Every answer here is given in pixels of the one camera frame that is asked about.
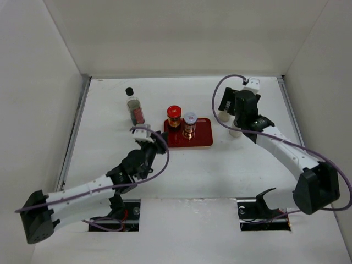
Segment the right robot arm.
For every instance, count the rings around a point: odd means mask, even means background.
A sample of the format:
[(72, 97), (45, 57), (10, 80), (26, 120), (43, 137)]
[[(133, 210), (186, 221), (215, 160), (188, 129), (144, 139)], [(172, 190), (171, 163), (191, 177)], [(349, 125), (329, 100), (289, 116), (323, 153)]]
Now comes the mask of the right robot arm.
[(340, 197), (338, 172), (328, 162), (317, 160), (293, 145), (275, 126), (259, 114), (260, 95), (250, 90), (226, 88), (219, 111), (234, 116), (236, 129), (253, 143), (272, 154), (297, 180), (290, 201), (311, 215)]

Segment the tall dark sauce bottle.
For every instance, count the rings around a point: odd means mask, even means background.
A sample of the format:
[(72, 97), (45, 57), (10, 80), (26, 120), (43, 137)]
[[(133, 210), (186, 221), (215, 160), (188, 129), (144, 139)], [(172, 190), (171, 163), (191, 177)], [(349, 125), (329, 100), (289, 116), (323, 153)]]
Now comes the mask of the tall dark sauce bottle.
[(130, 113), (130, 118), (133, 125), (144, 124), (145, 118), (142, 111), (140, 100), (134, 96), (134, 90), (131, 87), (125, 89), (127, 100), (126, 105)]

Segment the small white-lid spice jar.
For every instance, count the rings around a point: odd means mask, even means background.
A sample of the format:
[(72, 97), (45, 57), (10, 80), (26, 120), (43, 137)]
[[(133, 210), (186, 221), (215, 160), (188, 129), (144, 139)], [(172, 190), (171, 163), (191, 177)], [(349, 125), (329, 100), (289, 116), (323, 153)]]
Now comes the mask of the small white-lid spice jar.
[(187, 139), (191, 139), (194, 136), (196, 130), (197, 115), (193, 112), (184, 114), (184, 130), (183, 135)]

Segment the red-lid chili sauce jar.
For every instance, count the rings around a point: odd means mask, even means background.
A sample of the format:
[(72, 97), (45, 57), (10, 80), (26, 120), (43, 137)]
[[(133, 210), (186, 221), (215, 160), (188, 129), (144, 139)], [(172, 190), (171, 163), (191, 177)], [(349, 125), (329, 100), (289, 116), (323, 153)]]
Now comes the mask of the red-lid chili sauce jar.
[(182, 109), (177, 105), (169, 106), (167, 109), (168, 128), (171, 131), (178, 130), (181, 127)]

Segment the black-cap white powder jar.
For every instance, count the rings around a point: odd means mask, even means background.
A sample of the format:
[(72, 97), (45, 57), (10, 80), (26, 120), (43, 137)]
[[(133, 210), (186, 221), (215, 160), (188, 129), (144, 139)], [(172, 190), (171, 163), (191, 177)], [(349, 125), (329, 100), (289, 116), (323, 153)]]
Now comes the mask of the black-cap white powder jar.
[(234, 138), (239, 138), (242, 136), (241, 129), (236, 126), (235, 121), (232, 122), (231, 129), (229, 130), (229, 134)]

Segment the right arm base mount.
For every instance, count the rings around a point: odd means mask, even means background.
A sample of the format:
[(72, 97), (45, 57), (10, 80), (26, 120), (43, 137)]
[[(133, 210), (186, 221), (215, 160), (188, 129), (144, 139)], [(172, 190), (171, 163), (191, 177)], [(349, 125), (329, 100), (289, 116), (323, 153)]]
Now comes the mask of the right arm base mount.
[(255, 197), (237, 199), (239, 225), (242, 232), (291, 231), (288, 216), (281, 216), (285, 210), (270, 209), (264, 196), (275, 188), (267, 189)]

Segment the clear-top salt grinder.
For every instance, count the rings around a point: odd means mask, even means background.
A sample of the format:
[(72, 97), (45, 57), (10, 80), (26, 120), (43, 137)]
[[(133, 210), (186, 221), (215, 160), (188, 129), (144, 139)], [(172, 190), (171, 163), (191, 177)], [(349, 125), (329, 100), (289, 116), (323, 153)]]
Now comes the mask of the clear-top salt grinder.
[(218, 118), (222, 122), (226, 123), (226, 122), (229, 122), (229, 120), (230, 120), (230, 114), (228, 112), (226, 112), (226, 111), (219, 111), (218, 112)]

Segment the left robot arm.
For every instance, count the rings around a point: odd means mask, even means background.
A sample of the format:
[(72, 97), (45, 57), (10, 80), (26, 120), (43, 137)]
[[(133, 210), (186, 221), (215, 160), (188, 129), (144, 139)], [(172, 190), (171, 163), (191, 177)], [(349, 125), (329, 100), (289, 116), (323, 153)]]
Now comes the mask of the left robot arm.
[(144, 130), (136, 139), (139, 149), (130, 151), (106, 174), (71, 189), (45, 194), (33, 192), (16, 212), (20, 214), (26, 242), (36, 244), (59, 229), (94, 217), (118, 219), (124, 211), (121, 195), (151, 180), (157, 155), (169, 156), (168, 132)]

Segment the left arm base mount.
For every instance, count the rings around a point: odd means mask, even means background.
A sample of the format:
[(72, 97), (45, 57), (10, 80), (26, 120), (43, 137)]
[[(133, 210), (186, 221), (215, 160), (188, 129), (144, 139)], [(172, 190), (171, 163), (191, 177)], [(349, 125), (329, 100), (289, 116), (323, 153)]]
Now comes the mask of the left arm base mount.
[(138, 232), (140, 226), (141, 200), (115, 199), (118, 207), (104, 217), (94, 217), (89, 220), (89, 232)]

